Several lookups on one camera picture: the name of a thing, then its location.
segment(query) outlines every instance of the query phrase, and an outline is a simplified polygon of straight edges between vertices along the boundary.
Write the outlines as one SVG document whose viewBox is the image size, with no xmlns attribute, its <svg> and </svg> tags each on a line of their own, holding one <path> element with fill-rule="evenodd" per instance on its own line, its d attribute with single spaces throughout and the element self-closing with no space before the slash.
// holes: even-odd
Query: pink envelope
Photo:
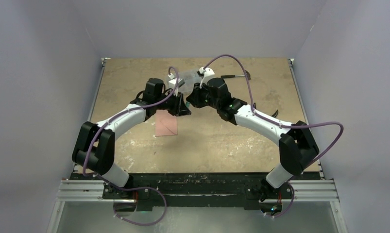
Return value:
<svg viewBox="0 0 390 233">
<path fill-rule="evenodd" d="M 178 117 L 166 110 L 157 110 L 155 114 L 155 136 L 178 135 Z"/>
</svg>

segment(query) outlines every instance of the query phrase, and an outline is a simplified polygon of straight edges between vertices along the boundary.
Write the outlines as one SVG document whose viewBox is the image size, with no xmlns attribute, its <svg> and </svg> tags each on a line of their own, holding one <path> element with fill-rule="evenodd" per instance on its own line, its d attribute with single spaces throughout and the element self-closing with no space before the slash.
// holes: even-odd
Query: white wall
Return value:
<svg viewBox="0 0 390 233">
<path fill-rule="evenodd" d="M 76 0 L 102 57 L 296 56 L 326 0 Z"/>
<path fill-rule="evenodd" d="M 68 0 L 0 0 L 0 232 L 45 232 L 100 71 Z"/>
<path fill-rule="evenodd" d="M 390 232 L 390 0 L 328 0 L 294 68 L 309 121 L 345 125 L 322 166 L 349 231 Z"/>
</svg>

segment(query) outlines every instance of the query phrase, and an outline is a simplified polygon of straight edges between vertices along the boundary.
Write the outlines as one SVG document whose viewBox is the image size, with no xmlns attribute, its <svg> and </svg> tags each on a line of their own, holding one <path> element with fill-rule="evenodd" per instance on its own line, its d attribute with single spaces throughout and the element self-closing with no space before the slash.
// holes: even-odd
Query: brown table surface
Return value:
<svg viewBox="0 0 390 233">
<path fill-rule="evenodd" d="M 204 66 L 210 58 L 108 59 L 93 110 L 92 122 L 125 108 L 145 88 L 148 78 L 165 80 L 169 66 L 180 71 Z M 256 107 L 277 118 L 304 121 L 287 59 L 240 59 L 250 72 Z M 222 58 L 210 66 L 217 77 L 240 74 L 238 64 Z M 226 80 L 233 97 L 250 102 L 245 78 Z M 128 172 L 254 172 L 279 163 L 278 147 L 252 130 L 223 121 L 216 110 L 191 107 L 178 117 L 178 135 L 155 137 L 155 116 L 116 141 L 115 161 Z M 306 171 L 318 171 L 317 164 Z"/>
</svg>

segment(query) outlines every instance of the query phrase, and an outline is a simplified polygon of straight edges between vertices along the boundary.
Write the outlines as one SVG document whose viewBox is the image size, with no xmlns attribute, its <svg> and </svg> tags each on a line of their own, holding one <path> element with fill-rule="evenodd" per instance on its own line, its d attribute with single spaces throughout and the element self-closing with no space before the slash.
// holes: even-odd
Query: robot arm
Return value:
<svg viewBox="0 0 390 233">
<path fill-rule="evenodd" d="M 273 192 L 292 176 L 299 175 L 318 155 L 319 149 L 309 129 L 285 129 L 258 118 L 245 101 L 233 98 L 221 78 L 210 79 L 207 84 L 196 83 L 187 97 L 196 108 L 210 106 L 220 117 L 235 125 L 251 129 L 279 146 L 280 164 L 262 181 L 263 193 Z M 258 114 L 282 125 L 292 125 L 257 111 Z M 295 125 L 304 125 L 298 121 Z"/>
<path fill-rule="evenodd" d="M 157 110 L 167 110 L 173 116 L 191 114 L 191 111 L 185 106 L 183 95 L 180 92 L 174 93 L 162 104 L 147 107 L 166 98 L 167 94 L 163 90 L 164 86 L 161 79 L 151 78 L 146 83 L 145 90 L 142 91 L 142 98 L 137 96 L 125 109 L 106 120 L 96 124 L 84 123 L 76 141 L 72 161 L 77 164 L 84 164 L 93 137 L 99 128 L 106 125 L 98 137 L 99 143 L 92 148 L 86 167 L 109 182 L 119 187 L 125 187 L 127 182 L 132 179 L 125 170 L 115 163 L 115 141 L 135 125 L 149 119 Z M 122 114 L 126 109 L 135 110 Z"/>
</svg>

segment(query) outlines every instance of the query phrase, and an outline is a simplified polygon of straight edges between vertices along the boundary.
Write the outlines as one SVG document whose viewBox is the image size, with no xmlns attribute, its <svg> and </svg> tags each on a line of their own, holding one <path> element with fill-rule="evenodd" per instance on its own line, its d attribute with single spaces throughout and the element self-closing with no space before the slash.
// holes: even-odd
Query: hammer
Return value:
<svg viewBox="0 0 390 233">
<path fill-rule="evenodd" d="M 251 74 L 247 71 L 246 71 L 246 74 L 248 75 L 248 80 L 251 79 Z M 220 78 L 222 79 L 230 79 L 230 78 L 236 78 L 236 77 L 245 77 L 244 74 L 240 74 L 240 75 L 222 75 Z"/>
</svg>

